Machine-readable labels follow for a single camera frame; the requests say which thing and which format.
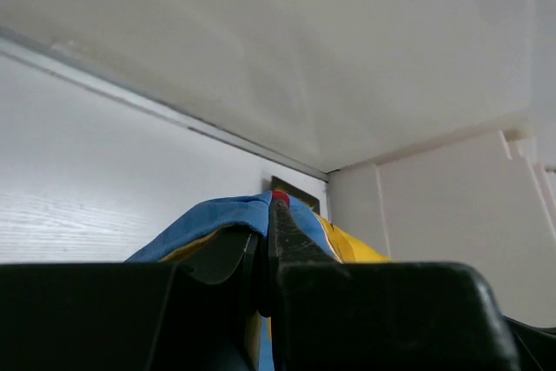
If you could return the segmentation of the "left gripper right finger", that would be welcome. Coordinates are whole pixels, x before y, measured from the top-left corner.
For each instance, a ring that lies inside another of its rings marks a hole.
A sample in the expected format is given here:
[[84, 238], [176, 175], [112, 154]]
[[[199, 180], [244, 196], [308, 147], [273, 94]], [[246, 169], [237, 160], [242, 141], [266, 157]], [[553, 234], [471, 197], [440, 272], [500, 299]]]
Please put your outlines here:
[[452, 262], [341, 263], [270, 207], [269, 304], [278, 370], [516, 370], [491, 289]]

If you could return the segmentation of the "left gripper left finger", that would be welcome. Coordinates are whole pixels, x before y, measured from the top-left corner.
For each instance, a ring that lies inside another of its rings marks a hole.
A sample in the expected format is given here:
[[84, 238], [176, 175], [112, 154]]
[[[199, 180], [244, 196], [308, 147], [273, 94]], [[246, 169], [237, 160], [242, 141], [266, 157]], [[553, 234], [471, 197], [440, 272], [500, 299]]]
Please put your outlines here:
[[179, 262], [1, 268], [4, 370], [252, 370], [259, 237], [224, 229]]

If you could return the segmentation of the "blue and yellow cloth placemat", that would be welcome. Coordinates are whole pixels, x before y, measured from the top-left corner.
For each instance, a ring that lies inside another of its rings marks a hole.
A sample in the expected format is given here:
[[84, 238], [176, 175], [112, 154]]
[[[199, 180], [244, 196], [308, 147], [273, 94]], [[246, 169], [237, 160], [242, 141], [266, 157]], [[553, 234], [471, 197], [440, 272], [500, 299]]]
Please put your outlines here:
[[[183, 260], [223, 232], [245, 227], [250, 232], [267, 235], [268, 214], [277, 192], [260, 195], [215, 199], [197, 204], [145, 247], [134, 253], [132, 262], [164, 262]], [[285, 195], [290, 211], [301, 231], [324, 251], [340, 262], [386, 262], [367, 244], [336, 228], [317, 215], [305, 203]]]

